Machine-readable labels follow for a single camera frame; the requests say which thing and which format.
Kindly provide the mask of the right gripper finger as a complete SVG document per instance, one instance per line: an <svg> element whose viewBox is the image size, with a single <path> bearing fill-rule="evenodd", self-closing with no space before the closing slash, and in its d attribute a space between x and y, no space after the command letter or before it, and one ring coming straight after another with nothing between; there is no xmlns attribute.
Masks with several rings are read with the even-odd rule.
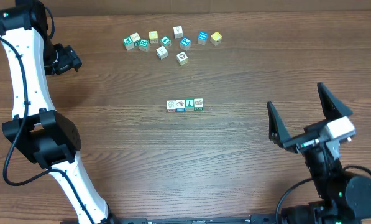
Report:
<svg viewBox="0 0 371 224"><path fill-rule="evenodd" d="M335 120L343 116L353 115L353 111L335 97L323 82L319 82L317 88L323 114L326 119Z"/></svg>
<svg viewBox="0 0 371 224"><path fill-rule="evenodd" d="M289 141L291 136L271 101L267 102L267 110L269 117L269 140L271 140L274 144L283 147L283 144Z"/></svg>

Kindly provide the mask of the green B wooden block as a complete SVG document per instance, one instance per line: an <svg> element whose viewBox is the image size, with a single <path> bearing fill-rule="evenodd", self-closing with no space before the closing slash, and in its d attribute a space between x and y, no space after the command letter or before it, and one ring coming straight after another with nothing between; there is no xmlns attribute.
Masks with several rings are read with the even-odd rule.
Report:
<svg viewBox="0 0 371 224"><path fill-rule="evenodd" d="M195 111L203 111L204 100L202 98L195 98L194 99L194 109L195 109Z"/></svg>

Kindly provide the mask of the green L wooden block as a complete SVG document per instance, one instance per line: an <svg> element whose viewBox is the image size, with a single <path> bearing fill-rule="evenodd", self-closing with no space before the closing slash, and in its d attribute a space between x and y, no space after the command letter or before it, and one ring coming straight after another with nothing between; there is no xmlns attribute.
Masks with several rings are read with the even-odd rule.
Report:
<svg viewBox="0 0 371 224"><path fill-rule="evenodd" d="M194 99L186 99L185 103L186 103L185 111L194 111L195 110Z"/></svg>

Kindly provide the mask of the blue edged squirrel block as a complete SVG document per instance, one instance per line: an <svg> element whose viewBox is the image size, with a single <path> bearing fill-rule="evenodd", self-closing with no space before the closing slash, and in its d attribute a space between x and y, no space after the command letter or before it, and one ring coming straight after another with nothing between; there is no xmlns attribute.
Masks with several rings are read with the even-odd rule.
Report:
<svg viewBox="0 0 371 224"><path fill-rule="evenodd" d="M186 111L186 101L185 100L176 100L176 111L185 112Z"/></svg>

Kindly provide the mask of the red letter wooden block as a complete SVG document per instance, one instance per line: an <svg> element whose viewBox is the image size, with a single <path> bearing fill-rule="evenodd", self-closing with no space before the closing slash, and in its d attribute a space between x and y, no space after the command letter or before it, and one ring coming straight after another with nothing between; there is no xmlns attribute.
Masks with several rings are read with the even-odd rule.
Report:
<svg viewBox="0 0 371 224"><path fill-rule="evenodd" d="M169 113L176 112L176 100L168 100L167 101L167 111Z"/></svg>

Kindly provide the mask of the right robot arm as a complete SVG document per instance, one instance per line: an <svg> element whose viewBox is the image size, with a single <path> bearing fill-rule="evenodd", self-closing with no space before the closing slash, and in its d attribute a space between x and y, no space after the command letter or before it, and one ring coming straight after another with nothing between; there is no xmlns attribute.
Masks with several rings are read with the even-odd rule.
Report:
<svg viewBox="0 0 371 224"><path fill-rule="evenodd" d="M319 196L319 201L282 208L283 201L302 180L290 187L275 209L276 223L361 223L371 218L371 170L358 166L365 175L353 173L354 165L342 166L340 146L350 142L356 128L349 117L352 110L319 82L317 84L324 120L290 136L272 102L267 102L269 139L286 151L302 154Z"/></svg>

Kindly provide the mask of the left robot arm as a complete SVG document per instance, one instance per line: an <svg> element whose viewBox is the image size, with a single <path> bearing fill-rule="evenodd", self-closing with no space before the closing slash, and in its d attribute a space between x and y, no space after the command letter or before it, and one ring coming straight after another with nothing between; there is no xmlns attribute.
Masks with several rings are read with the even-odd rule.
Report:
<svg viewBox="0 0 371 224"><path fill-rule="evenodd" d="M52 17L36 0L16 0L14 7L0 10L0 42L9 61L14 97L12 120L2 124L11 142L2 176L8 185L22 186L50 174L75 209L77 223L118 223L82 163L77 127L56 110L50 97L47 76L82 65L71 46L52 44L55 27L48 22ZM9 180L15 149L43 171L22 182Z"/></svg>

